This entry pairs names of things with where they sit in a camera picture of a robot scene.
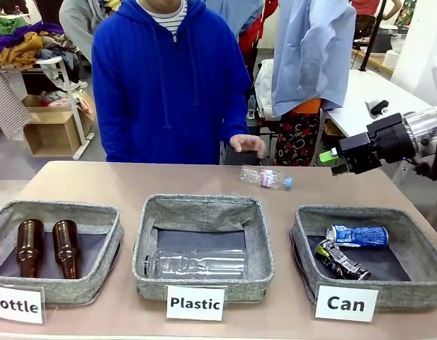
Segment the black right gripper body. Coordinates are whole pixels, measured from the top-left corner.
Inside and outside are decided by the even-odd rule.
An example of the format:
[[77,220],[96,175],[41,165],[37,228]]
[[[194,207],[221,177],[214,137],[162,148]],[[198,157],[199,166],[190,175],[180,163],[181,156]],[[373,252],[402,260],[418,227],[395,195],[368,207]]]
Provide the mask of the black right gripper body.
[[412,142],[405,132],[379,132],[373,138],[364,132],[340,140],[337,152],[345,163],[352,163],[355,174],[362,174],[381,167],[382,160],[391,164],[412,158]]

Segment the person left hand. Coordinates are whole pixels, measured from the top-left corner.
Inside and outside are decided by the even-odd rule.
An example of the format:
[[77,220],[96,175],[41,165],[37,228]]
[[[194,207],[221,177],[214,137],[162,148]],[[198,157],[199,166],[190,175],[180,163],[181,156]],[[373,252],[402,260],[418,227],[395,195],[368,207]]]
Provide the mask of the person left hand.
[[229,140],[229,145],[236,152],[255,152],[259,159],[264,158],[266,153],[266,144],[255,135],[237,134],[233,135]]

